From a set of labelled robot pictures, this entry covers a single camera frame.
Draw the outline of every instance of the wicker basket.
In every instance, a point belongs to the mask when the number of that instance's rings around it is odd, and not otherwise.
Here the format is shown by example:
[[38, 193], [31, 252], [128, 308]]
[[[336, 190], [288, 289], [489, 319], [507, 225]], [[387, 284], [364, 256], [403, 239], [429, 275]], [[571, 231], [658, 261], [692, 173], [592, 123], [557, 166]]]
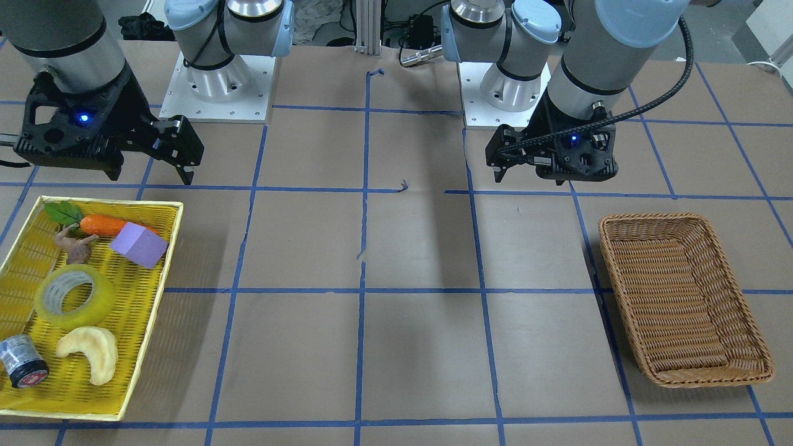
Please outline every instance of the wicker basket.
[[774, 365], [711, 223], [608, 215], [603, 257], [642, 373], [664, 387], [768, 381]]
[[[118, 347], [116, 374], [103, 386], [89, 384], [90, 366], [85, 358], [55, 357], [58, 340], [68, 331], [43, 321], [33, 312], [37, 287], [50, 271], [66, 262], [66, 252], [52, 242], [58, 225], [43, 211], [45, 203], [61, 201], [77, 205], [86, 214], [103, 213], [149, 225], [169, 242], [165, 258], [151, 270], [113, 252], [109, 237], [93, 243], [89, 265], [110, 279], [116, 291], [113, 309], [98, 324], [116, 335]], [[47, 361], [50, 375], [37, 386], [14, 389], [0, 367], [0, 414], [99, 421], [124, 417], [151, 338], [181, 221], [179, 202], [38, 198], [0, 267], [0, 339], [19, 333], [30, 335]], [[87, 297], [89, 291], [87, 287], [82, 293]], [[80, 294], [81, 290], [77, 288], [72, 293]], [[64, 309], [70, 310], [68, 305], [65, 302]]]

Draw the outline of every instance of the purple cube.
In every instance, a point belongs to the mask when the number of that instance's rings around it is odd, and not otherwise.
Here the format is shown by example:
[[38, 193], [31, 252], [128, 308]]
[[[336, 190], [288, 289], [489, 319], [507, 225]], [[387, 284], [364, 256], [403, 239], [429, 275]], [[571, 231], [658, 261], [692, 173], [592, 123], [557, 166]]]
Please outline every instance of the purple cube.
[[142, 267], [152, 269], [168, 249], [168, 242], [141, 225], [127, 223], [110, 243], [110, 249]]

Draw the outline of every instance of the beige table surface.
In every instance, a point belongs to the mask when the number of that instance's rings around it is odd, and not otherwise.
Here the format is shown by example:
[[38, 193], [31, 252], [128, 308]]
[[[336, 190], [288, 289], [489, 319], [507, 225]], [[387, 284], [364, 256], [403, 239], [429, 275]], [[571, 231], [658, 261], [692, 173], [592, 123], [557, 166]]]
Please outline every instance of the beige table surface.
[[[122, 48], [156, 109], [177, 46]], [[616, 111], [682, 68], [647, 63]], [[19, 131], [32, 78], [0, 48], [0, 131]], [[195, 125], [192, 186], [140, 154], [117, 183], [0, 171], [2, 256], [39, 195], [185, 203], [126, 418], [2, 417], [0, 444], [793, 444], [793, 100], [774, 75], [699, 65], [618, 124], [615, 179], [561, 187], [531, 168], [492, 181], [491, 133], [463, 129], [452, 63], [293, 47], [276, 87], [267, 126]], [[668, 211], [714, 224], [775, 381], [666, 390], [640, 375], [597, 221]]]

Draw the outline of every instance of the brown wicker basket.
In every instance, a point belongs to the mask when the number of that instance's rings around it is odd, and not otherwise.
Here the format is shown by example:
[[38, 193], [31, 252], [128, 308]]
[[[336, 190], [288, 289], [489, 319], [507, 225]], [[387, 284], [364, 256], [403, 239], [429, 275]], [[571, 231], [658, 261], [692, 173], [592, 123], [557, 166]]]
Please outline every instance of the brown wicker basket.
[[705, 217], [607, 215], [600, 240], [645, 376], [664, 387], [742, 386], [773, 378], [768, 348]]

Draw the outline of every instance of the green leaf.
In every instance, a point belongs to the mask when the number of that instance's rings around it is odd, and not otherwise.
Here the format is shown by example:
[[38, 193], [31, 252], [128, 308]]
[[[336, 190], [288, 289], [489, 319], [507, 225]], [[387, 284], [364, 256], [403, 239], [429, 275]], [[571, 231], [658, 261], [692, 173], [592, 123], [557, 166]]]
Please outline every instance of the green leaf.
[[80, 220], [82, 220], [80, 208], [69, 202], [46, 203], [44, 204], [44, 212], [47, 213], [50, 220], [64, 226], [73, 225], [74, 223], [79, 224]]

